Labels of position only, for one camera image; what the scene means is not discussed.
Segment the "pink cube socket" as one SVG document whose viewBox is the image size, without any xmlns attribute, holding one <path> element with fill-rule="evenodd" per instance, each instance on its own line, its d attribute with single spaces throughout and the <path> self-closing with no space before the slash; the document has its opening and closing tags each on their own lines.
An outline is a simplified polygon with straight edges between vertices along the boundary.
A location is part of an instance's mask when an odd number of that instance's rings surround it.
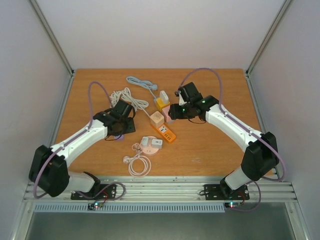
<svg viewBox="0 0 320 240">
<path fill-rule="evenodd" d="M 164 107 L 162 109 L 162 115 L 164 117 L 164 121 L 168 124 L 173 123 L 174 120 L 169 116 L 170 105 Z"/>
</svg>

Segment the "yellow cube socket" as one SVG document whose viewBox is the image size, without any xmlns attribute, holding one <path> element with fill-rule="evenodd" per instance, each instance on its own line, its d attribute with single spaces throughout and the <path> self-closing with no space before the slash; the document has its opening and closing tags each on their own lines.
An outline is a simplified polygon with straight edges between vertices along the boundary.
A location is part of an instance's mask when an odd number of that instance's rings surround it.
<svg viewBox="0 0 320 240">
<path fill-rule="evenodd" d="M 159 97 L 155 100 L 155 105 L 157 110 L 161 113 L 163 108 L 166 108 L 170 105 L 170 102 L 164 103 L 163 100 Z"/>
</svg>

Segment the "beige cube socket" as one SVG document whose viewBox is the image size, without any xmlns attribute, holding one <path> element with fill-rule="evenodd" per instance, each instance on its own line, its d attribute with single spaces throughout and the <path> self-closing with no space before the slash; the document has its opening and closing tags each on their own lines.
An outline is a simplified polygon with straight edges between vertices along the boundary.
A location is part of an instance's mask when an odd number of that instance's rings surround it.
<svg viewBox="0 0 320 240">
<path fill-rule="evenodd" d="M 159 128 L 162 124 L 165 123 L 164 116 L 159 112 L 156 111 L 149 117 L 150 123 L 153 127 Z"/>
</svg>

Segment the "white square plug adapter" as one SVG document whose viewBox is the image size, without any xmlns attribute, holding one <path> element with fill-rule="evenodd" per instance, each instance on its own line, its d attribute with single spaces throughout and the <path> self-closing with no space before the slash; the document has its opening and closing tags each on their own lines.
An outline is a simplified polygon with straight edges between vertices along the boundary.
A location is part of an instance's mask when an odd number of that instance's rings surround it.
<svg viewBox="0 0 320 240">
<path fill-rule="evenodd" d="M 159 92 L 159 98 L 160 98 L 161 104 L 163 104 L 163 105 L 168 105 L 170 103 L 169 97 L 164 90 L 161 90 Z"/>
</svg>

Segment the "orange power strip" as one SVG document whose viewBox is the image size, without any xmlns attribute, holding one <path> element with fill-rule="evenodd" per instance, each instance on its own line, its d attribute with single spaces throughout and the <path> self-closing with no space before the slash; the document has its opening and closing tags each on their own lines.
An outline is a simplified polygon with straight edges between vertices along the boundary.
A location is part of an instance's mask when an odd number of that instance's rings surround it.
<svg viewBox="0 0 320 240">
<path fill-rule="evenodd" d="M 159 127 L 154 125 L 151 126 L 168 144 L 171 144 L 176 140 L 177 136 L 165 124 L 162 124 Z"/>
</svg>

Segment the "small white grey adapter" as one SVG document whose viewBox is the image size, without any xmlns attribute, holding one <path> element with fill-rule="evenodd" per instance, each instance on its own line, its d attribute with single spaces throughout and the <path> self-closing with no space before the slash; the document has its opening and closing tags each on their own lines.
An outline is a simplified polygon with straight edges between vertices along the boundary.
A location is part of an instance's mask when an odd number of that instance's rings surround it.
<svg viewBox="0 0 320 240">
<path fill-rule="evenodd" d="M 153 138 L 151 140 L 151 147 L 154 149 L 162 149 L 163 141 L 161 139 Z"/>
</svg>

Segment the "white USB charger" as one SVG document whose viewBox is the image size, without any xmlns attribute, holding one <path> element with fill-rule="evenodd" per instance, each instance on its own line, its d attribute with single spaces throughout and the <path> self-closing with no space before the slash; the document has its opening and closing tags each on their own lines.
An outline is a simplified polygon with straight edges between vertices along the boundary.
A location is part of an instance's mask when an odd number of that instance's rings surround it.
<svg viewBox="0 0 320 240">
<path fill-rule="evenodd" d="M 142 146 L 148 146 L 149 138 L 147 136 L 144 136 L 140 142 Z"/>
</svg>

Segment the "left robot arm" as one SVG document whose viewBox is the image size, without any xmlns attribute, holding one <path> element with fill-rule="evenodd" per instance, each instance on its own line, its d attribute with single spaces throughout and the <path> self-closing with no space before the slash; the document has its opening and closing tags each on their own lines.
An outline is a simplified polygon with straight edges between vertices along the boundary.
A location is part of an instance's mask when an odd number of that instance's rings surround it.
<svg viewBox="0 0 320 240">
<path fill-rule="evenodd" d="M 119 100 L 114 107 L 91 116 L 87 125 L 69 138 L 50 147 L 39 146 L 33 156 L 28 178 L 34 183 L 33 196 L 39 199 L 37 188 L 57 197 L 64 191 L 74 191 L 85 199 L 96 199 L 103 191 L 101 181 L 89 172 L 69 171 L 71 163 L 96 142 L 113 136 L 118 139 L 136 131 L 134 107 Z"/>
</svg>

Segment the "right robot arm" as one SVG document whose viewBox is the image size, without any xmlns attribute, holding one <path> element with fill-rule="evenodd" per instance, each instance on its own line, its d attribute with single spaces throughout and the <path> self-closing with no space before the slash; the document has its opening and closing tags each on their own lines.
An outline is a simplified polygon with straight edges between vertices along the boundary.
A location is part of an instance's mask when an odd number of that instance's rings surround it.
<svg viewBox="0 0 320 240">
<path fill-rule="evenodd" d="M 220 181 L 224 198 L 234 197 L 244 184 L 260 180 L 279 164 L 277 141 L 271 132 L 261 133 L 249 127 L 212 95 L 203 97 L 193 82 L 181 86 L 175 94 L 179 102 L 171 104 L 169 109 L 173 120 L 199 117 L 201 121 L 220 129 L 244 153 L 240 166 Z"/>
</svg>

